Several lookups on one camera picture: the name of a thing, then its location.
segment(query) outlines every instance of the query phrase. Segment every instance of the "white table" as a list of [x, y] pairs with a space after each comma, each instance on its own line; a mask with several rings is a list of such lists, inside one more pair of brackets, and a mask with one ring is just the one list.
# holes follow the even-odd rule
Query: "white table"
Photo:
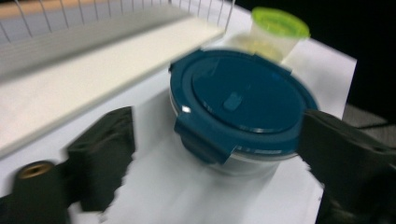
[[[226, 36], [211, 47], [247, 32], [250, 24], [248, 12], [237, 7]], [[282, 64], [314, 94], [321, 110], [342, 117], [356, 60], [309, 39]], [[32, 161], [64, 160], [62, 148], [103, 114], [133, 105], [137, 152], [125, 185], [106, 213], [106, 223], [315, 222], [322, 189], [299, 157], [281, 162], [274, 174], [229, 176], [213, 171], [182, 148], [173, 133], [169, 78], [166, 70], [157, 72], [3, 158], [1, 195], [8, 193], [9, 175], [15, 169]], [[95, 214], [72, 214], [75, 223], [98, 221]]]

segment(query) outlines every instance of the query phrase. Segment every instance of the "food container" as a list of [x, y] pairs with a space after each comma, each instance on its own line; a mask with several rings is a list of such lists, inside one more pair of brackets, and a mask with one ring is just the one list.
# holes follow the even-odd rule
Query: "food container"
[[255, 7], [251, 17], [253, 23], [249, 34], [249, 51], [254, 50], [278, 62], [287, 57], [300, 40], [310, 36], [305, 22], [280, 9]]
[[257, 55], [198, 50], [170, 72], [175, 131], [184, 147], [229, 174], [295, 156], [303, 113], [317, 108], [290, 71]]

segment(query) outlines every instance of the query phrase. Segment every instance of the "blue lid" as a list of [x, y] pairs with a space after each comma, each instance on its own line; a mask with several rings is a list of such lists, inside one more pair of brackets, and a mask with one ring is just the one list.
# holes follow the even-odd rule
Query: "blue lid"
[[172, 64], [175, 131], [204, 161], [235, 152], [281, 158], [294, 152], [303, 113], [317, 106], [285, 70], [256, 55], [195, 51]]

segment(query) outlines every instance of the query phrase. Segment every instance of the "yellow-green lid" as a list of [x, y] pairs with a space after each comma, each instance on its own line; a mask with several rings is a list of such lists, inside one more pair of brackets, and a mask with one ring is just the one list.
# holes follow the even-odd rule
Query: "yellow-green lid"
[[251, 12], [253, 21], [264, 31], [289, 37], [309, 37], [309, 28], [299, 18], [280, 9], [255, 7]]

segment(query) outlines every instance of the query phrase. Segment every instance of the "dark background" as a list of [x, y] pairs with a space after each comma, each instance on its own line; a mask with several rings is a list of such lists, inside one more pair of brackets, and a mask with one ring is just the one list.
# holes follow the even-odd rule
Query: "dark background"
[[236, 0], [305, 21], [311, 37], [358, 60], [347, 102], [396, 123], [396, 7], [390, 1]]

